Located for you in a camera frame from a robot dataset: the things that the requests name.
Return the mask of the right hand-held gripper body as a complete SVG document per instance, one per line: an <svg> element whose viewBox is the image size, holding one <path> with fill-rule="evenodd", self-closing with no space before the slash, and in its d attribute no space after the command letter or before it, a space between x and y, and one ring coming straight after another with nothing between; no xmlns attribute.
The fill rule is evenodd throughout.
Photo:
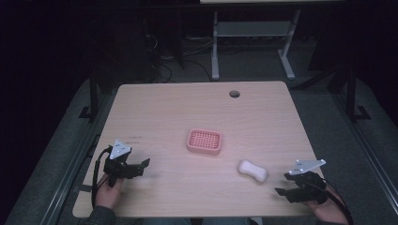
<svg viewBox="0 0 398 225"><path fill-rule="evenodd" d="M324 203L327 199L326 183L321 176L314 172L326 164L324 159L304 160L297 159L295 166L288 172L292 175L301 175L301 184L295 189L297 192L294 196L285 197L290 203L303 203L317 201L318 204Z"/></svg>

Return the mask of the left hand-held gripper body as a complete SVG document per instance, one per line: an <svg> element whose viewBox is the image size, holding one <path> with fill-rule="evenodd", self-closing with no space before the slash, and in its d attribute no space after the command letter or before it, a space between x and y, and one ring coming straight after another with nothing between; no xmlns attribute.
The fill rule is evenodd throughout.
<svg viewBox="0 0 398 225"><path fill-rule="evenodd" d="M104 172L109 175L109 186L112 187L117 179L127 179L128 172L138 170L135 165L129 165L127 159L132 148L120 140L116 140L111 147L111 153L105 160Z"/></svg>

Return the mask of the person's left hand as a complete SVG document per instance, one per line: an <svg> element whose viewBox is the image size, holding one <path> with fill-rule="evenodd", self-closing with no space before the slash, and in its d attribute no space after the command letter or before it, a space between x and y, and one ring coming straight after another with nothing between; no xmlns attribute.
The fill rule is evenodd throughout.
<svg viewBox="0 0 398 225"><path fill-rule="evenodd" d="M114 210L119 202L124 180L117 179L115 181L115 184L110 187L108 178L109 175L105 173L99 180L98 191L95 198L95 205Z"/></svg>

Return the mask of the person's right hand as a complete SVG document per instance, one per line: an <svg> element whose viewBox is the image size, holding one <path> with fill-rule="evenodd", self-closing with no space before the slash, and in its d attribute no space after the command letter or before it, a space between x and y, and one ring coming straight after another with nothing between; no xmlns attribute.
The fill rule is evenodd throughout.
<svg viewBox="0 0 398 225"><path fill-rule="evenodd" d="M317 201L304 202L303 204L310 208L320 221L348 225L344 211L332 199L327 199L322 204L318 204Z"/></svg>

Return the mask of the white soap bar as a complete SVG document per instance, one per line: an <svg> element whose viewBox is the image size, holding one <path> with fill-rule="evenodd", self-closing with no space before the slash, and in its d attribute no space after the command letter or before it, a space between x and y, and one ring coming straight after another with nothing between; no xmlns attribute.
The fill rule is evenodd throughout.
<svg viewBox="0 0 398 225"><path fill-rule="evenodd" d="M249 175L259 183L264 183L268 178L268 171L265 168L257 166L246 159L239 162L237 170L242 174Z"/></svg>

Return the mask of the pink soap dish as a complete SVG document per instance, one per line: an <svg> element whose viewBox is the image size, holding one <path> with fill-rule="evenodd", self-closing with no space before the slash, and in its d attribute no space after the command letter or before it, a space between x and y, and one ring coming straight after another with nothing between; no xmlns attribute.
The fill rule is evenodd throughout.
<svg viewBox="0 0 398 225"><path fill-rule="evenodd" d="M222 135L218 131L193 128L186 141L187 149L198 154L217 156L221 152Z"/></svg>

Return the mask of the black metal stand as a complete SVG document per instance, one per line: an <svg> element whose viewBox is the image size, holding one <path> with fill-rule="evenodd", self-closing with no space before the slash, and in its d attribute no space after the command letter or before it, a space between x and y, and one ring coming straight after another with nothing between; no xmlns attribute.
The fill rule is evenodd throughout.
<svg viewBox="0 0 398 225"><path fill-rule="evenodd" d="M88 119L89 122L93 122L98 114L98 87L96 82L95 73L92 72L89 78L89 106L82 108L79 117Z"/></svg>
<svg viewBox="0 0 398 225"><path fill-rule="evenodd" d="M345 112L348 118L356 123L358 120L370 120L371 116L363 106L356 105L356 74L351 66L346 67Z"/></svg>

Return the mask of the grey metal floor rail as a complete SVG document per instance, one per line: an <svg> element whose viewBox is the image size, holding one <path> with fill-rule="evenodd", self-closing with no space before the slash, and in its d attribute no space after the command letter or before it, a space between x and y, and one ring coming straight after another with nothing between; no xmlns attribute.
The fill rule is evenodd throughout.
<svg viewBox="0 0 398 225"><path fill-rule="evenodd" d="M354 120L348 115L345 110L345 103L343 98L337 94L331 95L335 105L337 106L339 112L341 113L345 123L353 133L355 139L360 145L363 154L367 158L370 167L375 174L375 179L382 188L385 196L387 197L393 211L398 215L398 188L393 184L390 176L386 172L385 168L381 164L380 160L375 154L374 148L371 146L369 141L366 139L365 134L361 130L358 124L358 120Z"/></svg>
<svg viewBox="0 0 398 225"><path fill-rule="evenodd" d="M43 200L38 225L56 225L68 203L76 178L85 177L87 156L103 130L115 95L99 95L99 113L91 121L79 115L89 100L78 95L67 112L38 164L37 184Z"/></svg>

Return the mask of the white metal desk frame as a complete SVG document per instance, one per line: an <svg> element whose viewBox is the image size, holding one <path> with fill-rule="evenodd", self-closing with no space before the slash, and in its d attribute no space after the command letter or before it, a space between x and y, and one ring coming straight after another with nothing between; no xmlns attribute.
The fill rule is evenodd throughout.
<svg viewBox="0 0 398 225"><path fill-rule="evenodd" d="M220 78L218 41L219 38L285 38L285 43L278 50L284 73L288 80L295 80L296 76L291 68L288 51L295 35L301 10L295 11L290 21L276 22L220 22L218 12L214 13L212 51L211 51L211 79Z"/></svg>

